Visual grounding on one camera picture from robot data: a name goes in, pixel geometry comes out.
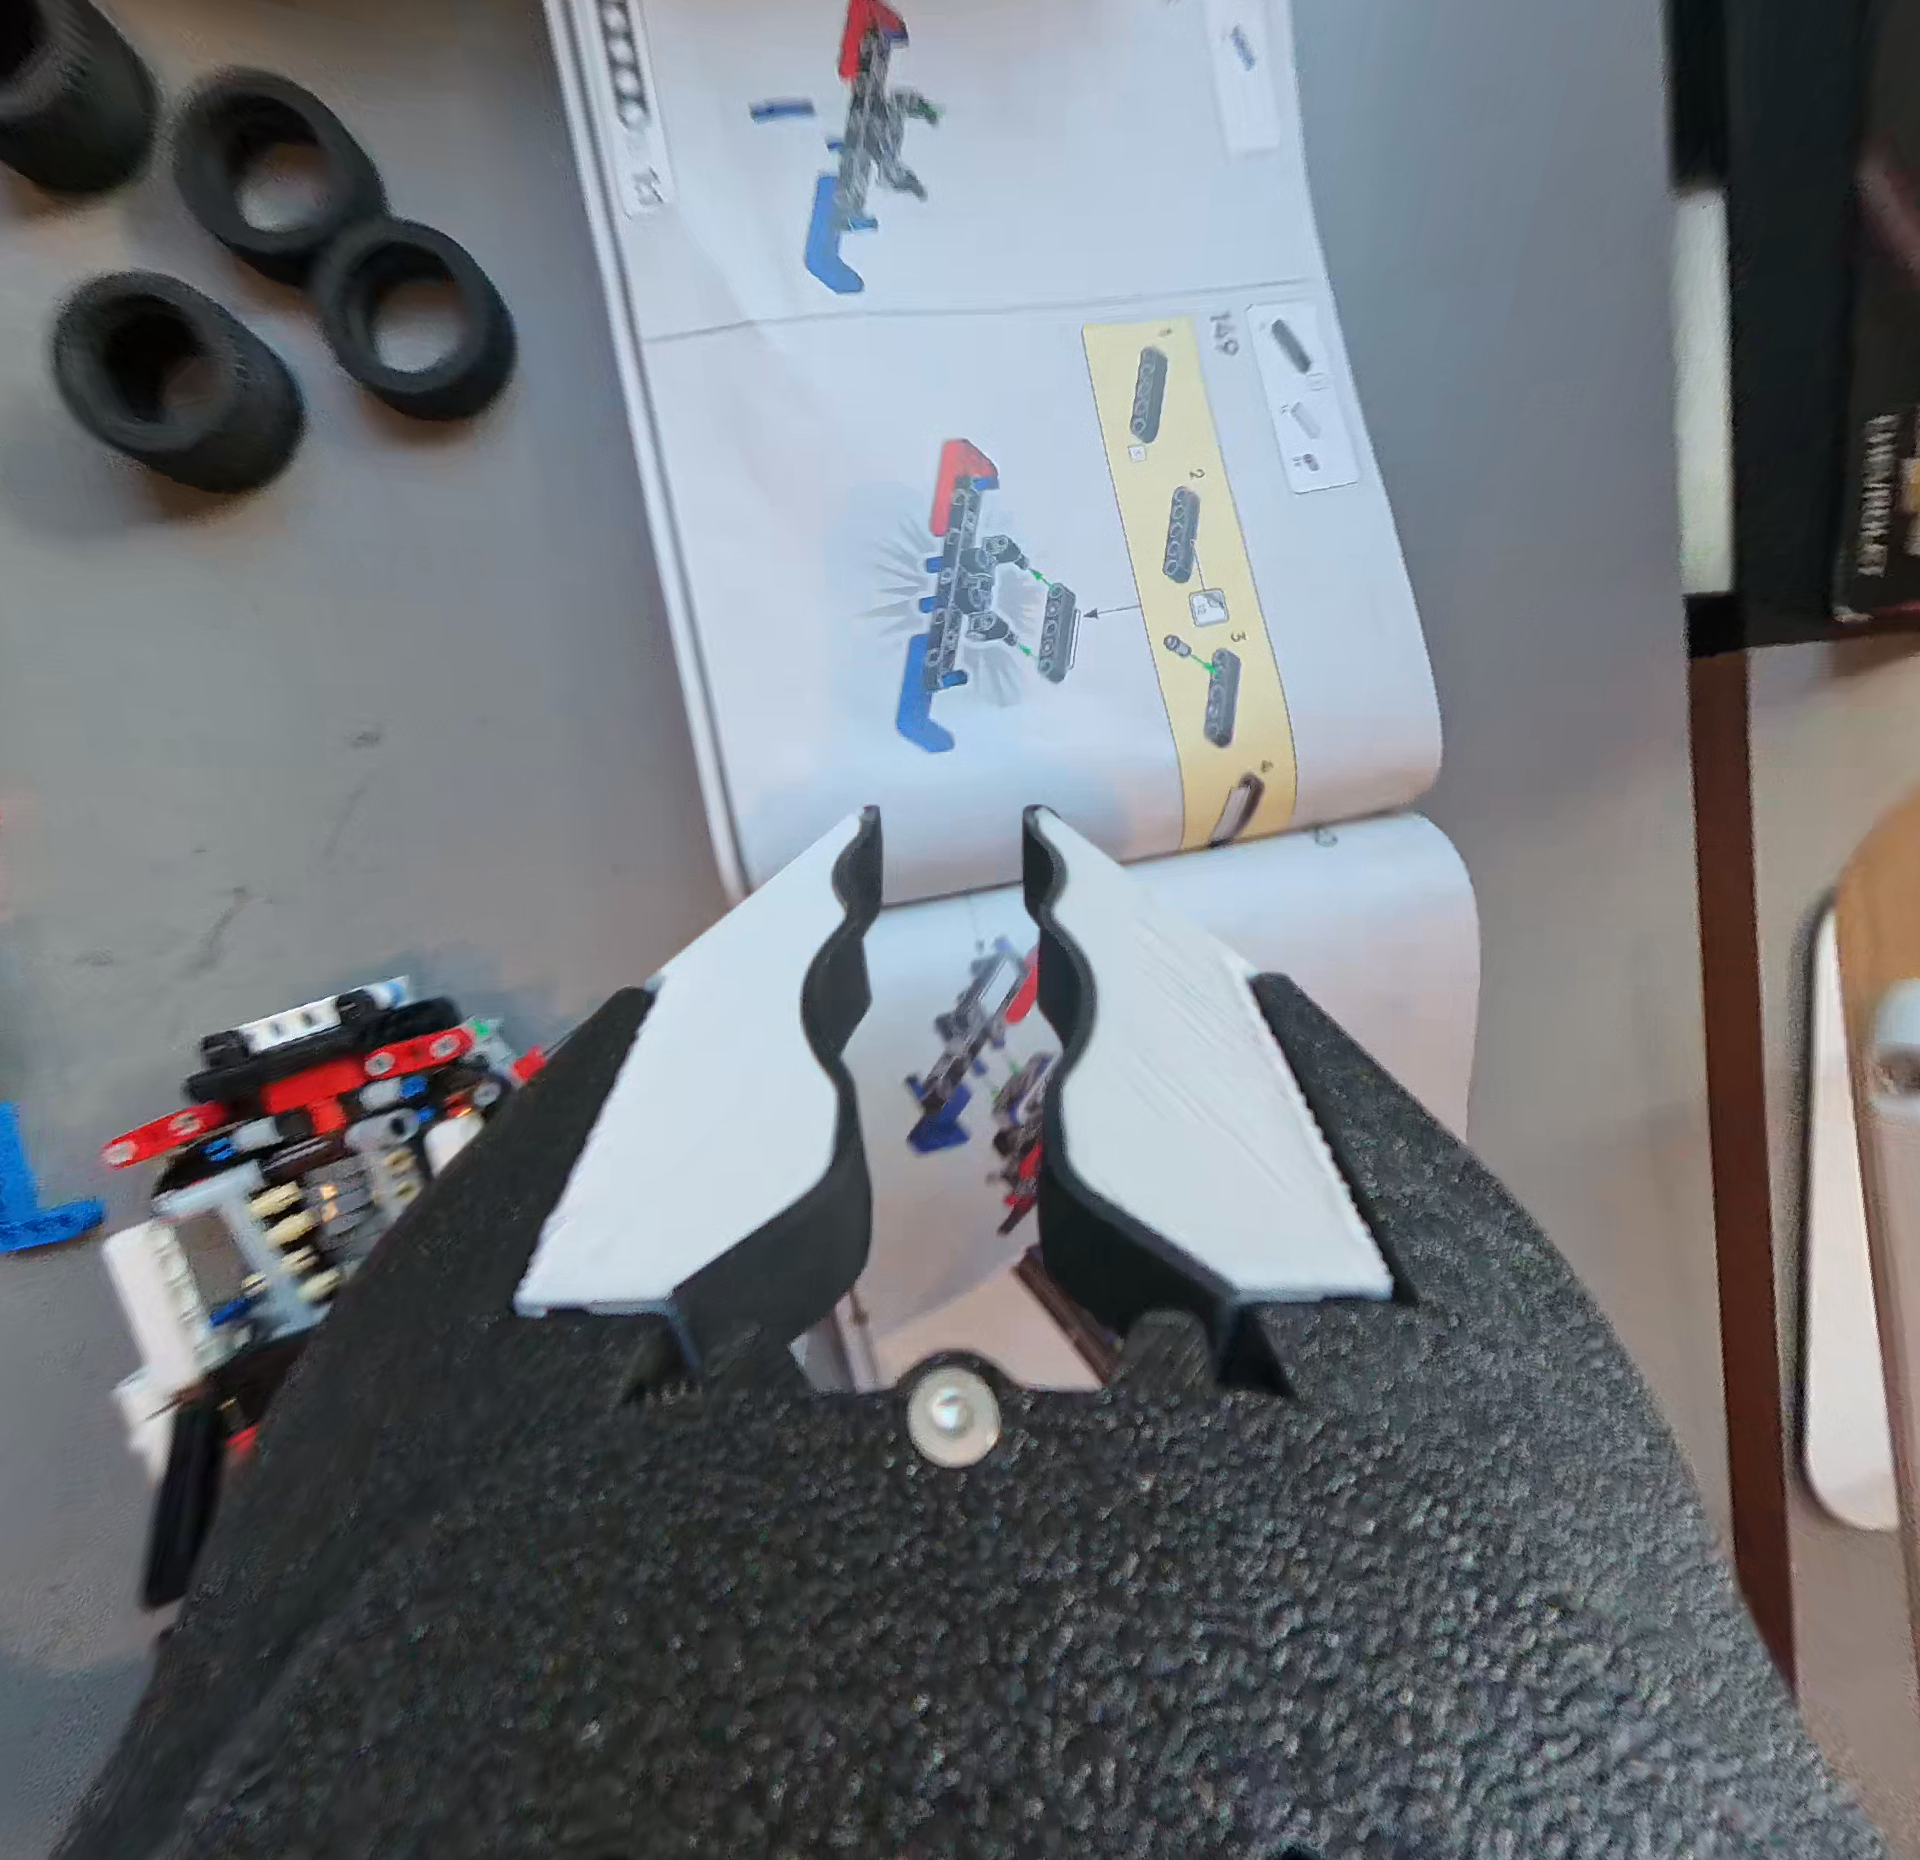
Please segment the toy brick race car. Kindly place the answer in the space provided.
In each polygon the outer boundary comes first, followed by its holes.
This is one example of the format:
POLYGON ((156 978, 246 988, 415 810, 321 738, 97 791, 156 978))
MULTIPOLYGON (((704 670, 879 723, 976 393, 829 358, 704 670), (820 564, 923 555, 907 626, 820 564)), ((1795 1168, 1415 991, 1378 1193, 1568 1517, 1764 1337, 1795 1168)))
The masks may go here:
POLYGON ((377 978, 209 1031, 184 1106, 103 1150, 156 1168, 106 1246, 137 1365, 115 1405, 153 1480, 137 1601, 184 1598, 224 1477, 383 1237, 545 1066, 492 1016, 377 978))

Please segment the instruction booklet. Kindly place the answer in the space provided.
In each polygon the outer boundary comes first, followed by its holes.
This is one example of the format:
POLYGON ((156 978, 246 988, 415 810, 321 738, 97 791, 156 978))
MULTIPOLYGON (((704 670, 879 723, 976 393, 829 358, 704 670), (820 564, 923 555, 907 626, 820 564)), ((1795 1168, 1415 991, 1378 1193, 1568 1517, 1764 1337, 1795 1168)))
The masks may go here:
POLYGON ((876 807, 857 1386, 1041 1299, 1041 801, 1462 1131, 1481 928, 1294 0, 542 0, 729 900, 876 807))

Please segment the black toy set box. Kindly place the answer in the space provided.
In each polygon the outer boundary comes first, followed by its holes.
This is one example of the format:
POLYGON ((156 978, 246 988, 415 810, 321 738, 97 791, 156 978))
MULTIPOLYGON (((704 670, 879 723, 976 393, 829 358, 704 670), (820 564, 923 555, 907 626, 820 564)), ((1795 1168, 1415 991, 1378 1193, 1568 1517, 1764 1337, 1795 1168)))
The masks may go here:
POLYGON ((1730 480, 1689 654, 1914 632, 1917 0, 1664 0, 1664 50, 1730 480))

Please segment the black rubber toy tire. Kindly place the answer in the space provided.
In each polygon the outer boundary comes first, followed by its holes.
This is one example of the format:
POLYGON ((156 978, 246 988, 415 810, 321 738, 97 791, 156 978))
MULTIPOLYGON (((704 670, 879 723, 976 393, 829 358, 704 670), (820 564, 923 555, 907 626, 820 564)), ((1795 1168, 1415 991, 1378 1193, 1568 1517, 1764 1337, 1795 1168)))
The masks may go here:
POLYGON ((349 224, 318 255, 309 296, 343 374, 383 408, 418 421, 471 421, 514 374, 508 302, 464 243, 424 221, 380 215, 349 224), (433 358, 390 358, 380 327, 408 290, 446 302, 449 330, 433 358))
POLYGON ((302 393, 274 349, 159 271, 84 280, 56 312, 53 380, 75 424, 150 474, 237 495, 302 439, 302 393))
POLYGON ((156 140, 156 81, 94 0, 3 0, 3 165, 44 193, 106 193, 156 140))
POLYGON ((340 115, 302 84, 228 69, 199 84, 175 125, 175 184, 190 218, 262 277, 302 287, 334 240, 386 215, 386 187, 340 115), (243 178, 256 156, 305 150, 318 159, 318 209, 284 227, 243 212, 243 178))

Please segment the blue angled beam piece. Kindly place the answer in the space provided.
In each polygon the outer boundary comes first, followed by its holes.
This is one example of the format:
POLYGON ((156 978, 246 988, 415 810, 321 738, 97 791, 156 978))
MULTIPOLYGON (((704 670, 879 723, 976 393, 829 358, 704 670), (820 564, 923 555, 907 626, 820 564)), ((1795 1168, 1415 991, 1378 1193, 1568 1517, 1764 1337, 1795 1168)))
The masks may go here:
POLYGON ((3 1115, 3 1256, 75 1243, 106 1221, 100 1199, 44 1206, 12 1103, 3 1115))

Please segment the wooden document stand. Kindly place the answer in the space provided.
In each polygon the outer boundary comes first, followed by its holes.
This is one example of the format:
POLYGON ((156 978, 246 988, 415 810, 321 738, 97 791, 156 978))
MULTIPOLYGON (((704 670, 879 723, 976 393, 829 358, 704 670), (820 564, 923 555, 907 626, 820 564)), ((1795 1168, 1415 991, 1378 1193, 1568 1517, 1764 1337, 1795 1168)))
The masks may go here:
POLYGON ((1802 1467, 1917 1552, 1917 794, 1855 847, 1808 963, 1802 1467))

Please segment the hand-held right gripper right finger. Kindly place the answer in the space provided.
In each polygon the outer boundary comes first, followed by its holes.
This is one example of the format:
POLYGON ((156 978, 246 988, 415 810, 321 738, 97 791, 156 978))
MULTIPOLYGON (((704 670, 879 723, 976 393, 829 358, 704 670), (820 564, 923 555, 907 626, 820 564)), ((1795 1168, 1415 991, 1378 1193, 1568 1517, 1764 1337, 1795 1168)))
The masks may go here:
POLYGON ((1022 813, 1044 1084, 1038 1246, 1125 1340, 1178 1312, 1206 1343, 1294 1302, 1390 1302, 1396 1271, 1272 1031, 1259 975, 1050 807, 1022 813))

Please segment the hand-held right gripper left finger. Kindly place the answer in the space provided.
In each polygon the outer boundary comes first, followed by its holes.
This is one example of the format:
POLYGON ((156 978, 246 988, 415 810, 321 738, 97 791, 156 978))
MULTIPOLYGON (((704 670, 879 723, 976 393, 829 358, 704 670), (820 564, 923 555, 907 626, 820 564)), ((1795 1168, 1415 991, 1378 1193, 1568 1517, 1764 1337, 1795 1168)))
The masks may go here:
POLYGON ((879 907, 882 816, 860 807, 645 981, 517 1318, 645 1321, 689 1368, 742 1340, 804 1365, 873 1249, 848 1044, 879 907))

